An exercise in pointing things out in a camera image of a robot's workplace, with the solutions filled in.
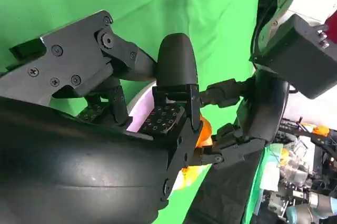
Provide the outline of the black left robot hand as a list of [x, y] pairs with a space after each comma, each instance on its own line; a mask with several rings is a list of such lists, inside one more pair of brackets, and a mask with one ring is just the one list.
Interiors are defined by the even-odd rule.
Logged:
[[236, 119], [211, 136], [212, 145], [195, 148], [189, 164], [221, 169], [263, 150], [277, 134], [289, 88], [288, 82], [267, 71], [257, 71], [243, 82], [230, 79], [209, 85], [200, 94], [200, 105], [226, 108], [238, 104]]

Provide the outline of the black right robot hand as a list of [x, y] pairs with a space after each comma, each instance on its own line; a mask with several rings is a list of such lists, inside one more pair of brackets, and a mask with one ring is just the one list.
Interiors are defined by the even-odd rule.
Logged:
[[193, 47], [158, 58], [99, 11], [14, 46], [1, 76], [1, 223], [152, 223], [203, 123]]

